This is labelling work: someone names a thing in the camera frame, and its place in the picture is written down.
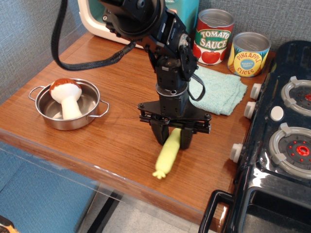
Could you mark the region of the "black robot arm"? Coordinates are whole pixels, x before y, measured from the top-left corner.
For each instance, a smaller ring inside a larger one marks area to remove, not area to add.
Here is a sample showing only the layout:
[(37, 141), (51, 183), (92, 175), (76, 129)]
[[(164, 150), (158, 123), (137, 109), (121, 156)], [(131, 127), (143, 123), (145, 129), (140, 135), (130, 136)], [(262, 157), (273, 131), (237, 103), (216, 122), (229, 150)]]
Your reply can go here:
[(102, 4), (106, 27), (142, 46), (156, 73), (159, 99), (138, 104), (141, 121), (150, 124), (160, 144), (168, 140), (170, 127), (179, 128), (180, 147), (187, 149), (193, 134), (210, 132), (211, 116), (193, 105), (205, 90), (197, 96), (190, 92), (190, 81), (203, 81), (195, 74), (197, 58), (186, 26), (163, 0), (104, 0)]

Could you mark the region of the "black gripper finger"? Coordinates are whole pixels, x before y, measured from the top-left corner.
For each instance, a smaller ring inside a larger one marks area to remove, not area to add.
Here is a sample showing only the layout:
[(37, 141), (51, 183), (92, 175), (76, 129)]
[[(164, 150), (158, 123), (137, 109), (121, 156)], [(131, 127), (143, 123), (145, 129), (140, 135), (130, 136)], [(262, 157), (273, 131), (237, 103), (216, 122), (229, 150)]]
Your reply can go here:
[(169, 126), (164, 121), (151, 120), (153, 134), (160, 145), (164, 145), (169, 137)]
[(192, 140), (193, 130), (182, 129), (180, 133), (180, 149), (188, 149)]

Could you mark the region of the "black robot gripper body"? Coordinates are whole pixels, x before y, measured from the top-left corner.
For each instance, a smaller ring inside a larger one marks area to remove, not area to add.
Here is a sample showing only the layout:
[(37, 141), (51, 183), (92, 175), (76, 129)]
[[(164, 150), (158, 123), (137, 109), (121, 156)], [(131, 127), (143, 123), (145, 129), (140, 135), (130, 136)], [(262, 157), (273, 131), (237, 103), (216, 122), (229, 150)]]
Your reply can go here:
[(141, 121), (149, 124), (151, 120), (164, 121), (169, 127), (192, 129), (193, 133), (210, 133), (211, 115), (190, 102), (188, 84), (170, 89), (156, 84), (155, 89), (159, 100), (137, 105)]

